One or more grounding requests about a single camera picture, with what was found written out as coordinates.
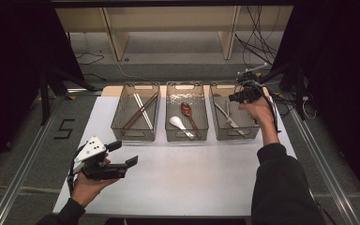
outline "wooden stick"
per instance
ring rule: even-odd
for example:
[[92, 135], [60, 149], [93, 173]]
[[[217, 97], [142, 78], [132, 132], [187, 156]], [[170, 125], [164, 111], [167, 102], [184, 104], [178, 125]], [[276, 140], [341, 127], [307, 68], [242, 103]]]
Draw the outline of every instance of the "wooden stick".
[[145, 111], [145, 109], [154, 101], [154, 99], [157, 97], [158, 93], [155, 93], [150, 99], [148, 99], [147, 102], [138, 110], [136, 111], [133, 116], [125, 123], [125, 125], [122, 127], [122, 129], [128, 129], [134, 122], [136, 122], [137, 118], [139, 118], [140, 115]]

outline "white spoon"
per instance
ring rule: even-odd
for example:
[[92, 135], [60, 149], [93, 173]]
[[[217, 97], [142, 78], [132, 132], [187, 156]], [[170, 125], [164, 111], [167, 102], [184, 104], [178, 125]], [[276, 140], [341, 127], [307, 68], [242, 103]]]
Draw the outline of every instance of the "white spoon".
[[195, 138], [195, 136], [194, 136], [193, 134], [191, 134], [190, 132], [185, 131], [186, 128], [184, 127], [183, 122], [181, 122], [181, 119], [180, 119], [178, 116], [173, 116], [173, 117], [169, 120], [169, 122], [170, 122], [172, 125], [178, 127], [179, 129], [182, 129], [183, 132], [185, 132], [186, 135], [187, 135], [190, 139], [194, 139], [194, 138]]

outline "aluminum rail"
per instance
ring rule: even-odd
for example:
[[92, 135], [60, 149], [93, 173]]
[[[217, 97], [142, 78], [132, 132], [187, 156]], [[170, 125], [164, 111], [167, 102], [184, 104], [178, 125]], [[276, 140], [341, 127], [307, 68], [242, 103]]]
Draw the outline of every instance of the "aluminum rail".
[[317, 142], [315, 142], [315, 139], [309, 130], [307, 123], [302, 121], [295, 111], [291, 111], [291, 115], [307, 144], [312, 158], [320, 170], [323, 181], [332, 194], [332, 197], [338, 207], [340, 214], [343, 216], [344, 221], [348, 225], [360, 225], [360, 219], [356, 215], [349, 198], [344, 193], [343, 188], [336, 179], [335, 174], [325, 159], [320, 146], [317, 144]]
[[60, 105], [64, 102], [64, 99], [65, 97], [58, 97], [56, 99], [57, 101], [54, 102], [50, 118], [46, 121], [44, 126], [40, 127], [39, 132], [22, 161], [19, 170], [16, 172], [16, 175], [8, 186], [6, 193], [0, 200], [0, 225], [4, 223], [6, 217], [8, 216], [8, 212], [16, 200], [20, 187], [23, 185], [23, 182], [25, 181], [25, 178], [27, 177], [27, 174], [38, 155], [40, 147], [45, 141], [46, 134], [49, 131], [52, 120], [60, 108]]

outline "hand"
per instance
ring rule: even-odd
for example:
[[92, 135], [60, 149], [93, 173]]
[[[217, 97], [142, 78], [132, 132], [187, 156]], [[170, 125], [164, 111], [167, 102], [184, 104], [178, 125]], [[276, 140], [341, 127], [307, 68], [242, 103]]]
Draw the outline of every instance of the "hand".
[[75, 187], [72, 191], [71, 198], [84, 208], [96, 198], [102, 189], [118, 180], [119, 179], [95, 181], [87, 179], [82, 172], [79, 172], [75, 180]]
[[257, 124], [262, 129], [262, 143], [264, 146], [270, 143], [279, 143], [270, 107], [272, 106], [268, 105], [264, 97], [259, 97], [252, 103], [243, 103], [238, 106], [239, 110], [246, 110], [253, 119], [257, 120]]
[[272, 106], [268, 105], [264, 97], [259, 97], [259, 99], [252, 103], [239, 104], [238, 109], [246, 110], [253, 119], [257, 120], [258, 125], [262, 126], [265, 123], [272, 123], [274, 121], [270, 107]]

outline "wooden spoon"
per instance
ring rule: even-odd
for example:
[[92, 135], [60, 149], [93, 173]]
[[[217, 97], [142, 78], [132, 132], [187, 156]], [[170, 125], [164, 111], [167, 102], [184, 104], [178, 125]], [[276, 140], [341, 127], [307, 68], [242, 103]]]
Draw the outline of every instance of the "wooden spoon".
[[197, 125], [195, 124], [194, 120], [192, 119], [192, 112], [191, 107], [188, 105], [188, 103], [183, 102], [181, 103], [181, 113], [186, 115], [189, 120], [191, 121], [192, 128], [195, 130], [195, 134], [198, 138], [201, 138], [201, 133], [198, 131]]

